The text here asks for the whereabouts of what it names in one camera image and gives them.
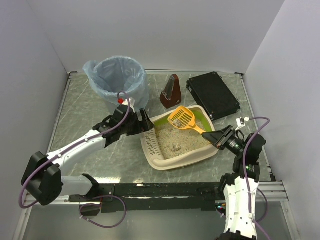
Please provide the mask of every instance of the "blue plastic bag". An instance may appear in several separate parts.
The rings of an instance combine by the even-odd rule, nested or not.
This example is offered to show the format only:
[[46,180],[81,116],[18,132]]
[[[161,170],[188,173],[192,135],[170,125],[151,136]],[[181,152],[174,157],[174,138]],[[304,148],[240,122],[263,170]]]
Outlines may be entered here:
[[89,78],[91,88],[106,100],[113,113],[119,105],[118,92],[125,91],[134,98],[134,108],[145,108],[149,101],[147,73],[133,58],[113,56],[102,62],[88,61],[83,70]]

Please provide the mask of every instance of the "metal table surface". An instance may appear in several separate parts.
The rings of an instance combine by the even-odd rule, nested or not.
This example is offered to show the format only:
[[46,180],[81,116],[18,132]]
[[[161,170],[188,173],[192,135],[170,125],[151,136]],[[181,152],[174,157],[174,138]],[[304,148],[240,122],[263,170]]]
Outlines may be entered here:
[[[161,115],[174,108],[165,109],[160,103],[161,90],[171,74],[177,73],[182,93],[181,105],[196,105],[195,100],[186,88],[190,77],[203,72],[148,72],[150,100],[146,111],[150,118]],[[213,122],[216,130],[228,125],[236,125],[236,118],[252,117],[251,107],[239,74],[219,73],[231,92],[237,97],[241,109],[237,113]],[[110,114],[105,102],[90,87],[84,73],[70,75],[66,97],[58,116],[51,151],[58,150],[85,135],[92,126],[101,122]],[[256,130],[254,121],[242,129],[245,136]],[[215,156],[199,163],[173,170],[159,171],[153,169],[143,152],[140,135],[122,136],[118,142],[100,150],[84,161],[77,163],[70,176],[90,174],[100,183],[190,183],[219,182],[222,175],[232,173],[234,155],[228,150],[219,151]],[[260,155],[260,181],[270,181],[270,168],[265,152]]]
[[[36,205],[32,209],[23,240],[214,240],[224,232],[226,221],[215,211],[200,209],[128,211],[124,221],[105,229],[79,219],[78,205]],[[258,202],[256,214],[264,214]],[[101,213],[94,221],[113,225],[122,211]],[[260,223],[272,240],[291,238],[280,202],[269,204],[268,216]],[[267,240],[257,228],[259,240]]]

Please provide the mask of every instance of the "black case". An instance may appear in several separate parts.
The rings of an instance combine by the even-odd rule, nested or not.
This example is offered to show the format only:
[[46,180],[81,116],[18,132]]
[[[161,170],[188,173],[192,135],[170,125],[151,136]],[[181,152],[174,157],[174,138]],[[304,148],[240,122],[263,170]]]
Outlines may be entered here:
[[190,78],[186,88],[211,120],[229,116],[240,109],[240,103],[215,71]]

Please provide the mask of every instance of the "green litter box rim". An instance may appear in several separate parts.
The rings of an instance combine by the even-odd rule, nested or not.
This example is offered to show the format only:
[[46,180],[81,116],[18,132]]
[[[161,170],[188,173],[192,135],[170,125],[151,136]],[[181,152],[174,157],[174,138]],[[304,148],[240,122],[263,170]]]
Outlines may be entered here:
[[[200,122],[203,124],[204,130],[205,130],[206,132],[212,132],[212,128],[211,128],[211,126],[210,126],[207,118],[206,118],[206,117],[204,116],[204,114],[202,113],[202,111],[191,110],[191,112],[193,112],[196,120],[200,120]],[[161,126],[161,125],[164,125],[164,124],[169,123],[169,122],[168,122],[168,116],[169,116],[169,114],[168,114],[167,116],[159,119],[159,120],[156,120],[156,121],[154,122],[154,125],[155,125],[156,127],[159,127],[159,126]]]

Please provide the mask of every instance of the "brown metronome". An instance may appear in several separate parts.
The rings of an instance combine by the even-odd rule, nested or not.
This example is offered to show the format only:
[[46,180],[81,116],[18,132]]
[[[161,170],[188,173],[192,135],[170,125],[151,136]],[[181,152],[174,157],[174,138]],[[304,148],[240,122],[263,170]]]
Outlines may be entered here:
[[176,74],[170,76],[164,90],[161,92],[160,101],[166,108],[172,108],[181,103],[181,90],[179,77]]

